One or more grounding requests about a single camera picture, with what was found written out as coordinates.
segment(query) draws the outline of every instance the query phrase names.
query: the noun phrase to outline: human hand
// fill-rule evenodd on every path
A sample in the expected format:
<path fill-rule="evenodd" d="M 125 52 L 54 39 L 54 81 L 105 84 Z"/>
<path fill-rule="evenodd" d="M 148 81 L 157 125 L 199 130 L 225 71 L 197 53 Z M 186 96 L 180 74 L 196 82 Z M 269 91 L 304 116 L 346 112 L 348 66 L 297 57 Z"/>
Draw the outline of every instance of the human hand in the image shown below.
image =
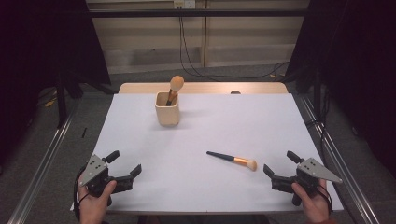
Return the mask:
<path fill-rule="evenodd" d="M 326 180 L 320 179 L 319 184 L 323 187 L 319 187 L 318 190 L 322 192 L 324 195 L 327 195 L 326 192 Z M 329 220 L 329 205 L 326 200 L 320 196 L 319 194 L 315 194 L 312 197 L 309 197 L 305 192 L 305 189 L 301 187 L 297 183 L 292 183 L 291 187 L 294 192 L 301 198 L 303 203 L 304 213 L 308 219 L 308 222 L 322 222 Z"/>
<path fill-rule="evenodd" d="M 115 180 L 110 181 L 99 198 L 89 194 L 86 187 L 78 188 L 79 212 L 81 224 L 100 224 L 105 217 L 107 201 L 114 188 L 117 186 Z"/>

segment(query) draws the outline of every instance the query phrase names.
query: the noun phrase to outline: makeup brush in holder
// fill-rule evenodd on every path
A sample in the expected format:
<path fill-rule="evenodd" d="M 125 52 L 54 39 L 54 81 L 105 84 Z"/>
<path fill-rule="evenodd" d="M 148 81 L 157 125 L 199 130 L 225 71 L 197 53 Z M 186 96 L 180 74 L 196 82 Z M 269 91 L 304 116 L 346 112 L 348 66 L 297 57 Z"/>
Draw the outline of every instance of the makeup brush in holder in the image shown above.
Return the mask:
<path fill-rule="evenodd" d="M 255 162 L 254 160 L 247 160 L 247 159 L 229 156 L 229 155 L 220 154 L 220 153 L 211 152 L 211 151 L 207 151 L 206 154 L 224 159 L 226 161 L 232 161 L 232 162 L 247 166 L 252 171 L 256 171 L 256 169 L 257 169 L 257 162 Z"/>
<path fill-rule="evenodd" d="M 184 85 L 184 78 L 181 76 L 172 77 L 171 80 L 171 89 L 169 90 L 168 100 L 166 105 L 171 105 L 172 101 L 177 96 L 177 92 L 183 87 Z"/>

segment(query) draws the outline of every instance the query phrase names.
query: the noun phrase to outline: table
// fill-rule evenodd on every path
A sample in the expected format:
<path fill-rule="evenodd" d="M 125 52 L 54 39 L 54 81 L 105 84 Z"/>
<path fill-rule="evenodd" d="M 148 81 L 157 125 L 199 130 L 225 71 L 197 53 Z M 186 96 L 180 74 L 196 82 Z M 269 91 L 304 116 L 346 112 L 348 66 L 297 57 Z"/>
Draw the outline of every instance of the table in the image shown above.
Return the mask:
<path fill-rule="evenodd" d="M 185 117 L 175 129 L 161 127 L 154 118 L 153 93 L 168 89 L 169 83 L 128 83 L 121 86 L 120 94 L 113 99 L 94 153 L 104 157 L 113 150 L 120 151 L 120 157 L 109 165 L 110 175 L 125 175 L 139 162 L 143 172 L 136 178 L 133 190 L 112 196 L 109 211 L 169 215 L 302 209 L 291 204 L 291 194 L 272 190 L 270 179 L 262 172 L 266 163 L 275 168 L 276 175 L 295 175 L 296 164 L 286 157 L 287 149 L 299 154 L 299 147 L 304 148 L 303 152 L 306 148 L 309 153 L 300 156 L 321 161 L 283 84 L 185 83 L 179 92 L 180 111 Z M 231 91 L 242 94 L 227 95 Z M 241 106 L 255 102 L 261 103 L 249 111 L 260 111 L 262 119 L 255 120 L 257 114 L 235 117 L 243 111 L 238 110 Z M 234 122 L 217 125 L 223 117 Z M 236 130 L 247 128 L 235 135 L 234 127 Z M 288 141 L 281 141 L 285 140 L 281 134 L 285 134 Z M 246 167 L 209 157 L 206 150 L 255 158 L 258 171 L 251 172 Z M 342 210 L 332 184 L 328 185 L 333 209 Z"/>

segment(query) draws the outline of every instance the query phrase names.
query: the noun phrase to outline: person's left hand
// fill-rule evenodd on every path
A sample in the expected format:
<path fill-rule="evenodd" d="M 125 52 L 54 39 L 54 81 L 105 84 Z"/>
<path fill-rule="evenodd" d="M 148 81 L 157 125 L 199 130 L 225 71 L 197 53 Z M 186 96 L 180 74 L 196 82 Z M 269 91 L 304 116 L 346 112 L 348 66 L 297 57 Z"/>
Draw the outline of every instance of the person's left hand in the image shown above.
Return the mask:
<path fill-rule="evenodd" d="M 99 198 L 95 198 L 89 195 L 88 189 L 86 187 L 78 188 L 78 200 L 81 224 L 100 224 L 105 217 L 107 210 L 107 201 L 110 194 L 113 192 L 114 188 L 117 186 L 115 180 L 110 181 L 102 195 Z"/>

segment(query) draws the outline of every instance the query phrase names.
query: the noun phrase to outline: gray carpet floor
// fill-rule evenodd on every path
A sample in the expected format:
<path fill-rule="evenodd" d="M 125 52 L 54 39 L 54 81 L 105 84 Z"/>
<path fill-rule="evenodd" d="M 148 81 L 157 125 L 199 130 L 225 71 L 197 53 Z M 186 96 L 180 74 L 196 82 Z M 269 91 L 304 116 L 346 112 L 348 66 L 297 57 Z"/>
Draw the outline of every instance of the gray carpet floor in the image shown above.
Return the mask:
<path fill-rule="evenodd" d="M 183 70 L 119 74 L 111 75 L 112 85 L 109 88 L 117 90 L 125 82 L 168 82 L 174 75 L 182 75 L 189 82 L 213 81 L 212 79 L 216 81 L 277 81 L 279 78 L 264 76 L 273 74 L 271 73 L 273 69 L 272 65 L 197 69 L 202 75 L 210 75 L 210 78 L 200 75 L 192 76 Z M 281 76 L 285 71 L 286 67 L 283 66 L 276 71 L 276 75 Z M 309 120 L 301 103 L 302 95 L 296 93 L 294 85 L 293 82 L 288 83 L 287 88 L 293 93 L 303 119 Z M 90 86 L 81 85 L 81 88 L 85 92 L 81 99 L 73 100 L 67 97 L 68 109 L 73 104 L 78 105 L 76 114 L 71 120 L 52 163 L 49 164 L 49 171 L 44 176 L 43 184 L 39 186 L 37 195 L 32 196 L 35 200 L 27 208 L 29 213 L 23 218 L 24 223 L 77 223 L 74 214 L 69 211 L 74 179 L 80 166 L 92 154 L 112 101 L 111 95 L 105 95 Z M 58 124 L 56 103 L 50 107 L 41 104 L 48 99 L 49 96 L 40 99 L 41 102 L 37 106 L 30 127 L 14 149 L 13 155 L 8 159 L 4 172 L 0 176 L 0 223 L 8 222 L 23 193 L 28 189 L 56 133 Z M 394 212 L 396 211 L 396 181 L 375 159 L 364 139 L 352 132 L 351 123 L 333 100 L 330 102 L 326 127 L 350 172 L 374 208 L 379 222 L 394 223 L 396 220 Z M 318 133 L 313 127 L 308 128 L 320 150 Z M 328 166 L 335 171 L 331 158 L 327 153 L 324 156 Z M 345 186 L 339 186 L 339 194 L 351 215 L 347 210 L 333 213 L 332 215 L 338 222 L 353 223 L 355 219 L 357 223 L 364 223 L 359 209 Z M 302 213 L 269 214 L 268 217 L 271 223 L 304 223 Z M 106 221 L 112 224 L 136 223 L 137 217 L 124 214 L 108 215 Z"/>

